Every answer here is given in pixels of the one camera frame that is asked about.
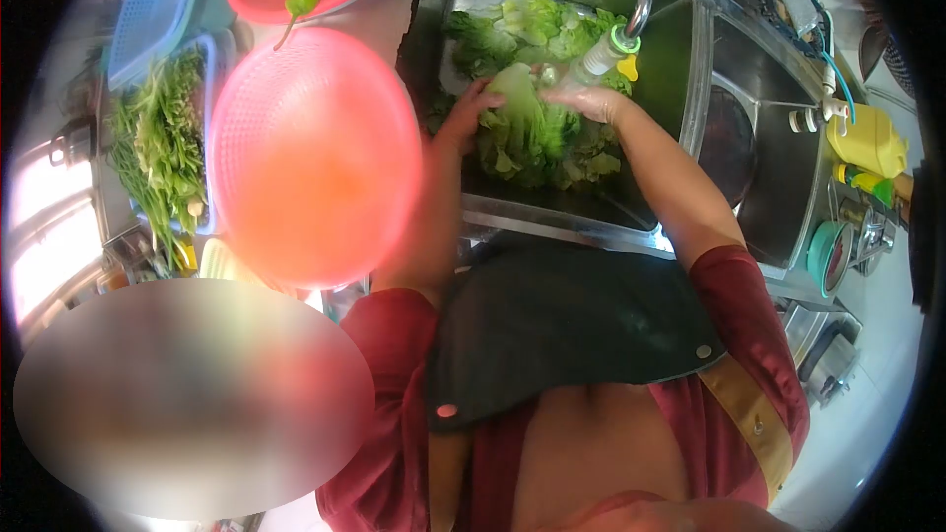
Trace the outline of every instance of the pepper stem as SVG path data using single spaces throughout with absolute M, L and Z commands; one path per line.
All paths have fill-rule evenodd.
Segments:
M 286 28 L 286 32 L 283 33 L 282 39 L 279 40 L 279 43 L 277 43 L 276 45 L 272 46 L 272 50 L 273 50 L 274 52 L 277 51 L 277 50 L 279 50 L 280 48 L 282 48 L 282 47 L 283 47 L 283 44 L 286 43 L 286 38 L 290 36 L 290 31 L 292 30 L 292 26 L 295 25 L 295 20 L 296 20 L 296 18 L 298 18 L 298 17 L 299 17 L 298 15 L 293 15 L 292 18 L 290 18 L 290 24 L 289 24 L 289 26 Z

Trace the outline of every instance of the hand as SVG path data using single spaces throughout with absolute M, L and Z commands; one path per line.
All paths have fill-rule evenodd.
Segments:
M 548 102 L 567 105 L 592 122 L 602 124 L 614 124 L 621 112 L 637 107 L 632 100 L 618 91 L 604 87 L 558 85 L 542 91 L 539 97 Z
M 440 131 L 434 136 L 435 143 L 442 143 L 456 148 L 461 155 L 467 155 L 473 150 L 473 140 L 479 126 L 479 113 L 488 107 L 499 107 L 506 102 L 506 98 L 485 89 L 492 78 L 478 78 L 464 91 L 457 100 L 450 114 L 446 116 Z

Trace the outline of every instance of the teal container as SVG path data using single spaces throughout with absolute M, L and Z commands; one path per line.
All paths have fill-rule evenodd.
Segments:
M 837 289 L 838 284 L 841 283 L 841 278 L 844 277 L 847 271 L 847 262 L 853 242 L 854 226 L 850 222 L 826 220 L 818 226 L 817 231 L 814 231 L 811 244 L 808 246 L 806 264 L 808 273 L 821 288 L 823 298 L 830 296 Z M 838 246 L 842 248 L 841 260 L 829 276 L 829 265 L 834 256 L 834 250 Z

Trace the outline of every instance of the lettuce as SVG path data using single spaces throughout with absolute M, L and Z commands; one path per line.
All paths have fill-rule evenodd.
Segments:
M 453 11 L 447 16 L 443 31 L 457 42 L 453 64 L 462 74 L 471 78 L 491 76 L 513 63 L 518 47 L 515 37 L 497 30 L 490 18 Z
M 538 89 L 554 79 L 536 77 L 530 65 L 571 62 L 626 21 L 604 9 L 586 17 L 555 0 L 504 0 L 449 14 L 443 30 L 457 42 L 452 54 L 457 71 L 471 79 L 494 75 L 488 89 L 506 96 L 503 107 L 479 115 L 484 171 L 526 188 L 551 184 L 565 190 L 621 170 L 613 128 L 539 99 Z M 630 80 L 616 68 L 602 84 L 631 94 Z

